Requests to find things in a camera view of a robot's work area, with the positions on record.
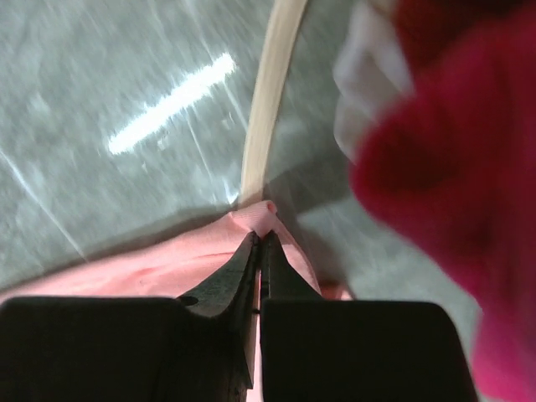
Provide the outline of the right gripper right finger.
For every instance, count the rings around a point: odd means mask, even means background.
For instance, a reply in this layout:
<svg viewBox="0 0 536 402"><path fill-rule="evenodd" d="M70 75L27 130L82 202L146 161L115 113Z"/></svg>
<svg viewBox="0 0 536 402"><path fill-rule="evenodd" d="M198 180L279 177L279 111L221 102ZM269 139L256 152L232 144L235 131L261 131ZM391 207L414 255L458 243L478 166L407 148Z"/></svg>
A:
<svg viewBox="0 0 536 402"><path fill-rule="evenodd" d="M475 401L460 338L422 301L334 301L263 241L260 290L266 401Z"/></svg>

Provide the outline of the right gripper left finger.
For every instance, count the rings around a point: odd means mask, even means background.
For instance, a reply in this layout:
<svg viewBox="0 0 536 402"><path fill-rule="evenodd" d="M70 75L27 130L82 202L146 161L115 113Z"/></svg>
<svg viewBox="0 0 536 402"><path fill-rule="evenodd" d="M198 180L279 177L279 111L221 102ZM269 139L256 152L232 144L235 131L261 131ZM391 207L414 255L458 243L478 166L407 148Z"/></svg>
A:
<svg viewBox="0 0 536 402"><path fill-rule="evenodd" d="M175 298L6 300L2 400L245 400L257 257L251 233L228 262Z"/></svg>

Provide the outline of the pink t-shirt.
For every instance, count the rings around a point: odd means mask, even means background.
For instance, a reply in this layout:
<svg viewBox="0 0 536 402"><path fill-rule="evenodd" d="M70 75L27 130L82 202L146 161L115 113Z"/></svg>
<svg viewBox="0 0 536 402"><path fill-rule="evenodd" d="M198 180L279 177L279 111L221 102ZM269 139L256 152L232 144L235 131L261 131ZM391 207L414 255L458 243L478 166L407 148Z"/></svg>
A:
<svg viewBox="0 0 536 402"><path fill-rule="evenodd" d="M269 234L279 238L290 265L322 297L349 301L343 293L317 282L302 249L278 219L272 202L263 201L226 214L152 247L79 265L4 291L1 305L17 296L168 297L190 291L230 260L248 234L258 238L255 294L252 309L253 386L243 401L266 401L262 393L260 347L260 290L263 241Z"/></svg>

